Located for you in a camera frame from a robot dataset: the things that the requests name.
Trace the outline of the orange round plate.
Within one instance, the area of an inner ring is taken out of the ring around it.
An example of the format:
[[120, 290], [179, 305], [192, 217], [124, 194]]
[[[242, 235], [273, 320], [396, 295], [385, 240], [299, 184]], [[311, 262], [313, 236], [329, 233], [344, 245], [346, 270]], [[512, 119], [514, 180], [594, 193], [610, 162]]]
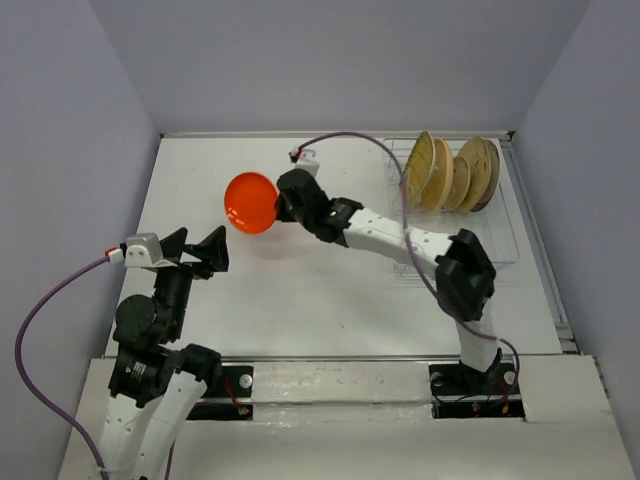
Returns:
[[258, 172], [235, 176], [224, 194], [224, 210], [232, 226], [245, 234], [266, 232], [276, 221], [278, 192], [273, 183]]

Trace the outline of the green bamboo-pattern tray plate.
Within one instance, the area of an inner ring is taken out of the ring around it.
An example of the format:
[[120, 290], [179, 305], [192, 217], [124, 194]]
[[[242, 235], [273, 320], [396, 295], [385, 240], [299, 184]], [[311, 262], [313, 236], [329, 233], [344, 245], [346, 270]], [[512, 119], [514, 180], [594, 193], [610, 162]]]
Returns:
[[403, 171], [407, 185], [408, 206], [413, 206], [421, 199], [423, 189], [431, 175], [434, 158], [434, 139], [428, 131], [423, 131], [417, 137]]

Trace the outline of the peach round plate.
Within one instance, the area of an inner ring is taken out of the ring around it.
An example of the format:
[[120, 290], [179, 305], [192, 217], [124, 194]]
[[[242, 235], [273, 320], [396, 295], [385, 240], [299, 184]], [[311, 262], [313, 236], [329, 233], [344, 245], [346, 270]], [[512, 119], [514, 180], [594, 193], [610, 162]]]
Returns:
[[453, 155], [448, 143], [436, 138], [434, 146], [433, 172], [423, 189], [421, 199], [421, 206], [427, 211], [438, 210], [444, 205], [453, 183]]

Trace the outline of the small cream calligraphy plate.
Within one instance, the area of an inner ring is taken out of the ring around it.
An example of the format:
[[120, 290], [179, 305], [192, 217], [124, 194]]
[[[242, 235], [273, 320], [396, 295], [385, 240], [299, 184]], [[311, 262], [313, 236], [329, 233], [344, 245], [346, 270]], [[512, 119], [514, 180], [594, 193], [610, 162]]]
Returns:
[[456, 210], [465, 199], [471, 183], [469, 162], [461, 155], [453, 159], [453, 178], [449, 195], [443, 208]]

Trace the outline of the beige bird-pattern plate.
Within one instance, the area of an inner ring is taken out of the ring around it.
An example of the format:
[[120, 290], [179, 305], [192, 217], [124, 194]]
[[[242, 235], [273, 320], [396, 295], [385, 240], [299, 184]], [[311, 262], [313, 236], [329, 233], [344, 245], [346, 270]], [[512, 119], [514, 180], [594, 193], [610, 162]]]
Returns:
[[459, 150], [470, 168], [471, 180], [458, 212], [477, 212], [484, 209], [498, 187], [501, 166], [496, 145], [481, 137], [473, 137]]

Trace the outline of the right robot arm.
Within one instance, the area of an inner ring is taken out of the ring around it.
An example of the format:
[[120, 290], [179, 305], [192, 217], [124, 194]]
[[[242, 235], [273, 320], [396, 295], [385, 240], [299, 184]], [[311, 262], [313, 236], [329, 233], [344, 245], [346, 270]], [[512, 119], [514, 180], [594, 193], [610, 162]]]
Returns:
[[440, 308], [456, 322], [462, 384], [482, 392], [496, 381], [501, 349], [492, 320], [483, 318], [495, 293], [496, 270], [472, 231], [450, 235], [404, 227], [354, 200], [329, 198], [303, 169], [282, 174], [276, 186], [279, 221], [297, 222], [322, 242], [414, 266]]

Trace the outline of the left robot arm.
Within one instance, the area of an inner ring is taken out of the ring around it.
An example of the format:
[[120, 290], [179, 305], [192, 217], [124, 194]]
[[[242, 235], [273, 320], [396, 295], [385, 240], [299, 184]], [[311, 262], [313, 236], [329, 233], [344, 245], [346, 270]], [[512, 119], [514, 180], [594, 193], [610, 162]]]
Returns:
[[193, 407], [221, 383], [219, 352], [170, 347], [181, 336], [193, 282], [229, 267], [225, 227], [196, 244], [187, 235], [186, 228], [165, 238], [139, 233], [107, 253], [127, 269], [155, 275], [151, 295], [130, 295], [115, 312], [118, 350], [98, 445], [100, 472], [110, 479], [157, 478]]

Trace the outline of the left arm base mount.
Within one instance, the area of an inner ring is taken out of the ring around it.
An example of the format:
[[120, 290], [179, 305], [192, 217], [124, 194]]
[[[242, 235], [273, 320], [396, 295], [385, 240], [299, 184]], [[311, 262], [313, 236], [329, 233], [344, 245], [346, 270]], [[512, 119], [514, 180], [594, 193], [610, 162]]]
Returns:
[[187, 420], [251, 421], [253, 377], [253, 365], [224, 364], [219, 381], [196, 402]]

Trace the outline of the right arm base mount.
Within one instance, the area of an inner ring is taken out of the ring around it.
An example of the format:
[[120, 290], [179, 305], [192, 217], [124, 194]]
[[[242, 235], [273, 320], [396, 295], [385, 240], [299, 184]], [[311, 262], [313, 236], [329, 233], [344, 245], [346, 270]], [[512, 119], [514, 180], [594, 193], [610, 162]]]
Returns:
[[466, 379], [459, 363], [429, 366], [431, 411], [436, 420], [525, 418], [515, 368], [503, 362], [487, 381]]

